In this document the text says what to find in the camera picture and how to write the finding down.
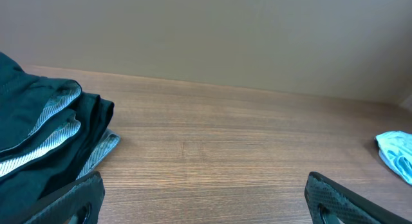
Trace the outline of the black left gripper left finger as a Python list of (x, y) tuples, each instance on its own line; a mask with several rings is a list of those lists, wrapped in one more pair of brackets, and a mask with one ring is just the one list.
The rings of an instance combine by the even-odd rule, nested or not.
[(97, 224), (104, 196), (103, 179), (95, 171), (41, 198), (21, 222)]

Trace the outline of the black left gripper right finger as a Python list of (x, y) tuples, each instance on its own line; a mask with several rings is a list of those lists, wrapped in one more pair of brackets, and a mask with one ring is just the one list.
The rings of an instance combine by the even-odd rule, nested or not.
[(318, 172), (310, 172), (304, 196), (313, 224), (411, 224)]

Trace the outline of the light blue t-shirt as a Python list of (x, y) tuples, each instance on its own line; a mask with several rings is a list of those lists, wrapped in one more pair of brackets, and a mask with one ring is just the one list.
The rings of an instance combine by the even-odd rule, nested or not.
[(388, 131), (375, 137), (381, 160), (411, 185), (411, 134)]

